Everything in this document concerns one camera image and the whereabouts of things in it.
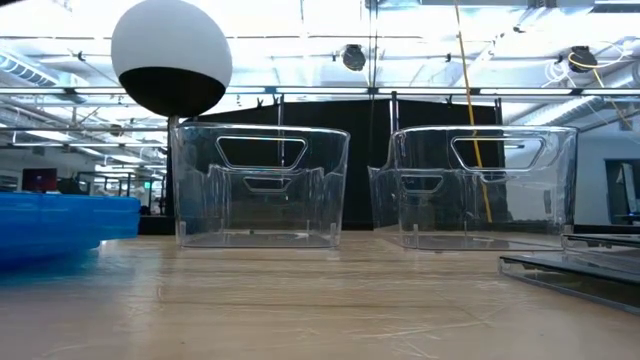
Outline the red-screen monitor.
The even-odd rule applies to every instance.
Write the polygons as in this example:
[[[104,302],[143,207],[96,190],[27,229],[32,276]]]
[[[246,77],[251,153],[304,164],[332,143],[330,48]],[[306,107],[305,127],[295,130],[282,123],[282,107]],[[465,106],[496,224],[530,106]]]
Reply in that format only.
[[[21,190],[46,193],[57,190],[56,168],[24,168],[22,170]]]

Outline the black jewel case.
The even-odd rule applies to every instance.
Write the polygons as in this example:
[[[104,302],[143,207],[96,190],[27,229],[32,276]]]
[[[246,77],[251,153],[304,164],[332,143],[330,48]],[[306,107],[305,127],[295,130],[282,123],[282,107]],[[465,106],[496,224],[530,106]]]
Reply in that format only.
[[[575,252],[640,255],[640,235],[570,234],[563,237],[562,246]]]

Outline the black background workstation frame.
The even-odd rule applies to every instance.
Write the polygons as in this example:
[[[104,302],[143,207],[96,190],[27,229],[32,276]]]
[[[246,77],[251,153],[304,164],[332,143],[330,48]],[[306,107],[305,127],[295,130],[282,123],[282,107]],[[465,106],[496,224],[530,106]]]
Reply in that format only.
[[[166,214],[167,189],[166,177],[156,174],[78,172],[58,179],[59,193],[135,198],[148,216]]]

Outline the black backdrop curtain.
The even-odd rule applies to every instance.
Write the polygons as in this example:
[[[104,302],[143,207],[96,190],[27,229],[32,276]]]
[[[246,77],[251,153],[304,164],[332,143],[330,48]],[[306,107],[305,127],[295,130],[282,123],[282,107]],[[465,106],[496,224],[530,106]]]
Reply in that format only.
[[[465,105],[390,99],[292,102],[192,117],[192,122],[248,123],[340,129],[351,135],[342,228],[373,228],[369,166],[387,158],[392,127],[468,125]]]

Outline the clear plastic bin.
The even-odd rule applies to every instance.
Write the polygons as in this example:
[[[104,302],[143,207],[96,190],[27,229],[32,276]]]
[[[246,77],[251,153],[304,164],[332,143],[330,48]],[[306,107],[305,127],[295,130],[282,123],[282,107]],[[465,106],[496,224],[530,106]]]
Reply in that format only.
[[[374,230],[408,249],[554,251],[574,220],[578,131],[419,126],[369,170]]]
[[[176,241],[184,248],[334,248],[350,135],[186,122],[172,128]]]

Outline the white globe lamp black base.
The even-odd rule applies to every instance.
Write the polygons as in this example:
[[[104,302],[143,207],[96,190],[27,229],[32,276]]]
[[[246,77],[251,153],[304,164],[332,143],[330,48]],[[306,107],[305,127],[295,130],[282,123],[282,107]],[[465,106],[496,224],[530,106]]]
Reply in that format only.
[[[167,118],[167,210],[180,234],[175,129],[181,118],[206,112],[225,95],[233,72],[227,38],[211,16],[186,0],[143,0],[115,25],[111,61],[129,97]]]

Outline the clear lids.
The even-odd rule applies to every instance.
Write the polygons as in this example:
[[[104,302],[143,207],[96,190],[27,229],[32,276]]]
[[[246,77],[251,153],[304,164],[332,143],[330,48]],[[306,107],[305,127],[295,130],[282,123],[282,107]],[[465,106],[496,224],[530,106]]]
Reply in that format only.
[[[640,316],[640,272],[606,267],[576,255],[502,255],[507,277]]]

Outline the grey ceiling air duct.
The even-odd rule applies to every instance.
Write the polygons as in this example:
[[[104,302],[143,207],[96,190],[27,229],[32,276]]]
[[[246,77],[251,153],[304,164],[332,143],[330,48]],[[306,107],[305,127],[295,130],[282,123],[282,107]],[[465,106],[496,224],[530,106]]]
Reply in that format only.
[[[0,71],[27,81],[36,87],[55,87],[58,79],[16,57],[0,52]]]

